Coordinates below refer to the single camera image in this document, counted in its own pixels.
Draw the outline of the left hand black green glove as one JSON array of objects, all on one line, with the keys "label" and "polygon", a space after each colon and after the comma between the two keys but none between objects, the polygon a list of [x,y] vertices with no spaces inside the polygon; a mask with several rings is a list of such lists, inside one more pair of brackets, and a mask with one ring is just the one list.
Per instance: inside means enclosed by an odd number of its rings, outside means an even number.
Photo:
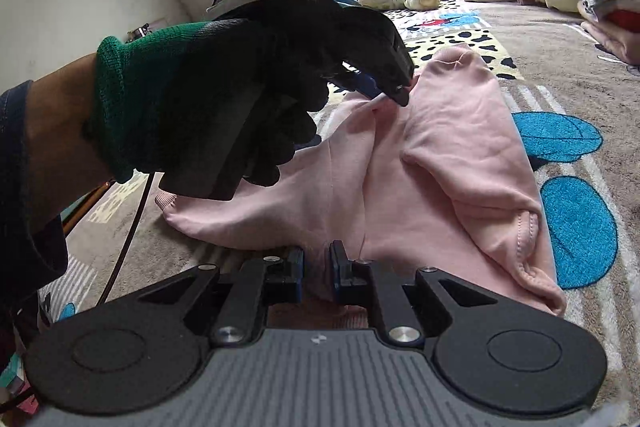
[{"label": "left hand black green glove", "polygon": [[[142,39],[123,43],[104,38],[96,49],[92,112],[82,135],[96,149],[112,177],[128,181],[135,171],[168,172],[204,141],[209,124],[203,112],[231,89],[221,75],[233,67],[262,77],[299,74],[306,60],[269,57],[259,63],[250,44],[252,23],[228,20],[170,26]],[[250,182],[275,184],[279,166],[294,155],[296,146],[314,139],[317,126],[311,115],[329,98],[328,83],[284,89],[295,106],[288,110],[277,134],[257,162]]]}]

